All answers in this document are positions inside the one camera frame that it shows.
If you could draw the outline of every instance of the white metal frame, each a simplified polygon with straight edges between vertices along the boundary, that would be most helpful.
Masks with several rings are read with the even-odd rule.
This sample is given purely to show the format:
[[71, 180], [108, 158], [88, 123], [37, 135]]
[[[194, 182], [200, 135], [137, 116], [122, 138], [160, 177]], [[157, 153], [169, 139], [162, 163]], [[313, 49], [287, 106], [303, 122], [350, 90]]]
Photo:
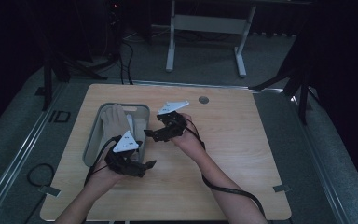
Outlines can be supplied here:
[[237, 61], [239, 76], [245, 77], [246, 70], [242, 58], [242, 52], [246, 42], [246, 37], [248, 36], [249, 30], [251, 28], [255, 9], [255, 6], [251, 7], [247, 20], [179, 15], [175, 14], [175, 0], [172, 0], [170, 45], [168, 47], [166, 71], [173, 71], [173, 61], [175, 54], [175, 30], [190, 30], [242, 35], [240, 44], [234, 48], [234, 54]]

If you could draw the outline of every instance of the gray floor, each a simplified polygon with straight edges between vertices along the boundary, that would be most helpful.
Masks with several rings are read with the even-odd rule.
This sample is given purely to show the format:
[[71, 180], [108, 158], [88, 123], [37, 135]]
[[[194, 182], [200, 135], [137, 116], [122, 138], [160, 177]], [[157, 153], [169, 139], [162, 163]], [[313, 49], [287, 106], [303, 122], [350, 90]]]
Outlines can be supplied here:
[[[169, 82], [212, 86], [252, 86], [274, 77], [290, 49], [294, 37], [251, 35], [242, 54], [247, 77], [237, 75], [233, 43], [238, 38], [213, 43], [186, 41], [189, 34], [179, 34], [176, 44], [174, 70], [165, 72], [168, 37], [156, 36], [148, 45], [132, 36], [126, 38], [133, 47], [131, 77], [135, 84]], [[122, 47], [124, 63], [131, 51]], [[119, 67], [112, 65], [98, 71], [109, 77], [106, 83], [119, 83]], [[281, 89], [287, 80], [271, 86]], [[30, 185], [27, 174], [37, 164], [47, 162], [57, 167], [67, 138], [76, 120], [87, 87], [97, 82], [75, 75], [69, 83], [54, 82], [55, 102], [41, 112], [43, 97], [35, 96], [43, 85], [43, 73], [35, 73], [0, 118], [0, 178], [24, 141], [29, 146], [27, 160], [17, 174], [12, 174], [12, 186], [0, 204], [0, 223], [45, 223], [38, 216], [42, 194]], [[287, 197], [293, 212], [293, 223], [358, 223], [358, 174], [328, 116], [312, 99], [307, 111], [308, 126], [296, 116], [296, 104], [282, 93], [255, 93], [255, 101], [268, 136], [283, 184], [290, 186]], [[70, 112], [67, 123], [49, 120], [53, 111]], [[41, 124], [40, 133], [33, 129]], [[37, 141], [27, 139], [36, 133]], [[37, 181], [48, 181], [42, 169], [34, 175]]]

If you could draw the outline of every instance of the dark background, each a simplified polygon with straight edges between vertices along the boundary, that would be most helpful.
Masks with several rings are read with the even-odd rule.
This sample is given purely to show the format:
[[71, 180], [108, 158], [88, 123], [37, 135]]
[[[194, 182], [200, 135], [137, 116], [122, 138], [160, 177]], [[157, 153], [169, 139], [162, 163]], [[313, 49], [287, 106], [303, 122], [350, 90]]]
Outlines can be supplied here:
[[[169, 24], [169, 1], [129, 1], [122, 18], [150, 37], [150, 24]], [[106, 2], [87, 0], [30, 1], [36, 21], [59, 49], [74, 59], [112, 53], [115, 33], [109, 29], [109, 50], [104, 52]], [[185, 2], [178, 11], [192, 13]], [[213, 5], [199, 7], [198, 13], [246, 17], [248, 6]], [[253, 33], [297, 35], [284, 66], [312, 61], [311, 81], [335, 124], [358, 170], [358, 1], [319, 1], [309, 17], [309, 9], [287, 5], [260, 6], [252, 25]], [[26, 79], [43, 65], [40, 39], [35, 38], [16, 1], [0, 1], [0, 116]]]

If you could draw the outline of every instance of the person's right arm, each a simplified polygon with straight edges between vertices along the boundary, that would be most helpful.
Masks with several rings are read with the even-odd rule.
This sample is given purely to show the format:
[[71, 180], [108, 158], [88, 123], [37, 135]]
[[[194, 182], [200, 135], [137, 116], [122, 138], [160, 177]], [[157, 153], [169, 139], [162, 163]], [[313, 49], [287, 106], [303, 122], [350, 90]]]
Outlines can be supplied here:
[[[189, 115], [182, 115], [191, 120]], [[187, 122], [187, 127], [194, 132], [195, 129], [190, 122]], [[193, 133], [185, 131], [182, 136], [174, 137], [171, 141], [199, 166], [200, 171], [210, 183], [217, 187], [242, 190], [218, 167]], [[214, 189], [211, 191], [229, 223], [267, 223], [258, 207], [248, 197]]]

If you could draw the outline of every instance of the light wood surface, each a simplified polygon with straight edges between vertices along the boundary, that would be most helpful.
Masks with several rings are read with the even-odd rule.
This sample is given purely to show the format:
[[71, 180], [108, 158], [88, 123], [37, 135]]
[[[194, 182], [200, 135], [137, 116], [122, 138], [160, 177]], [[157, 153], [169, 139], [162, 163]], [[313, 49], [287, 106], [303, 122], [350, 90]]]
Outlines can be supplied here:
[[[203, 105], [199, 97], [206, 96]], [[150, 108], [149, 129], [163, 124], [158, 110], [166, 101], [188, 100], [178, 110], [191, 115], [206, 149], [222, 170], [263, 204], [267, 219], [291, 216], [275, 161], [253, 95], [243, 89], [93, 84], [80, 108], [52, 187], [40, 216], [54, 220], [83, 187], [89, 169], [82, 161], [92, 124], [104, 103], [143, 104]], [[196, 164], [171, 142], [145, 142], [145, 160], [157, 160], [143, 178], [128, 177], [106, 193], [89, 212], [89, 220], [224, 220]]]

